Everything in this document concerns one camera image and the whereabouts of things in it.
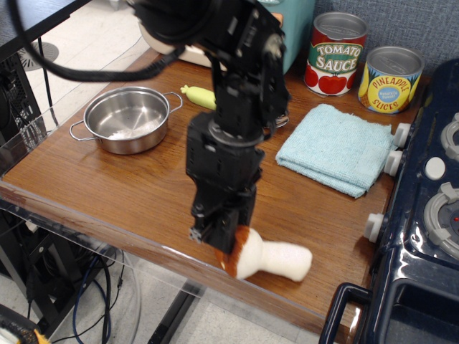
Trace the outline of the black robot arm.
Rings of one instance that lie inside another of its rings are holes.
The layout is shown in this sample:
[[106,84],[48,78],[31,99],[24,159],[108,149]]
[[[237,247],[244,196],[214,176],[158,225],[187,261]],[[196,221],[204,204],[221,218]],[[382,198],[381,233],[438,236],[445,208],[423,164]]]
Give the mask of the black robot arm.
[[197,193],[191,237],[229,254],[238,226],[248,225],[264,153],[259,144],[286,113],[284,35],[279,21],[258,1],[131,1],[135,15],[172,51],[135,72],[72,70],[43,58],[25,32],[18,4],[8,2],[11,22],[26,50],[58,77],[77,82],[151,79],[186,47],[200,48],[212,65],[216,109],[187,128],[186,173]]

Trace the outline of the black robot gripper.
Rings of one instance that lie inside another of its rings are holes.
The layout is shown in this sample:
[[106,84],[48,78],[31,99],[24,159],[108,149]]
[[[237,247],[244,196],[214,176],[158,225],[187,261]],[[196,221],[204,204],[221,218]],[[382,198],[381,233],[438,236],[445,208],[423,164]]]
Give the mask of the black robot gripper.
[[256,183],[265,153],[257,148],[262,128],[232,135],[200,113],[187,128],[186,174],[197,190],[191,207],[190,239],[229,254],[239,225],[249,225],[255,206]]

